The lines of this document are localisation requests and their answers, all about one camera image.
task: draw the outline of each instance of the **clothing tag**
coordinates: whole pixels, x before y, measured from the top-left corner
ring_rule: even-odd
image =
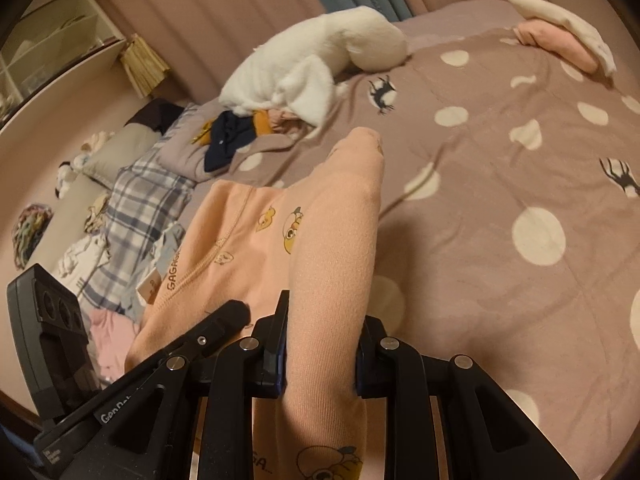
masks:
[[[140,295],[140,303],[153,303],[156,300],[156,294],[160,289],[161,283],[162,277],[154,267],[136,287],[136,291]]]

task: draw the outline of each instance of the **polka dot blanket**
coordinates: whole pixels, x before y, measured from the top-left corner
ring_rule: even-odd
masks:
[[[353,127],[379,132],[369,312],[423,354],[472,356],[595,480],[640,418],[638,97],[493,30],[354,76],[325,126],[258,138],[229,178],[289,187]],[[384,456],[368,410],[365,480]]]

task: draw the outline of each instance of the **black fabric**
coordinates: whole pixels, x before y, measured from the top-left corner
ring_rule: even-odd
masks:
[[[175,120],[180,117],[184,108],[167,101],[156,98],[144,105],[136,114],[127,121],[148,126],[155,132],[165,134]]]
[[[204,171],[215,171],[231,164],[238,148],[255,139],[254,118],[222,112],[211,125],[211,144],[204,156]]]

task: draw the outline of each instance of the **metal screw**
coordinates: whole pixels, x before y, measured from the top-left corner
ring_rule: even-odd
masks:
[[[242,350],[254,350],[258,348],[260,342],[255,337],[245,337],[240,340],[240,348]]]
[[[465,370],[469,370],[469,368],[474,365],[473,359],[468,355],[456,355],[456,358],[453,359],[453,362],[458,368],[464,368]]]
[[[186,364],[186,360],[181,355],[174,355],[166,360],[166,367],[169,370],[179,370]]]
[[[400,342],[395,337],[385,337],[380,340],[380,346],[385,350],[397,350]]]

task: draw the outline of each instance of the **black deer print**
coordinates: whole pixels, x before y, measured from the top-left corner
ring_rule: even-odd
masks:
[[[378,113],[381,115],[386,114],[386,110],[393,110],[394,106],[392,102],[396,99],[396,87],[389,81],[389,76],[386,78],[378,78],[378,81],[369,81],[369,95],[374,104],[378,107]]]
[[[616,162],[620,165],[619,171],[617,168],[615,170],[613,169],[613,163],[610,158],[607,159],[606,164],[602,159],[600,159],[602,171],[604,171],[604,173],[613,182],[618,184],[627,196],[633,196],[633,193],[640,196],[640,186],[638,186],[633,175],[631,175],[631,168],[629,168],[629,165],[626,162],[622,162],[622,160],[617,160]]]

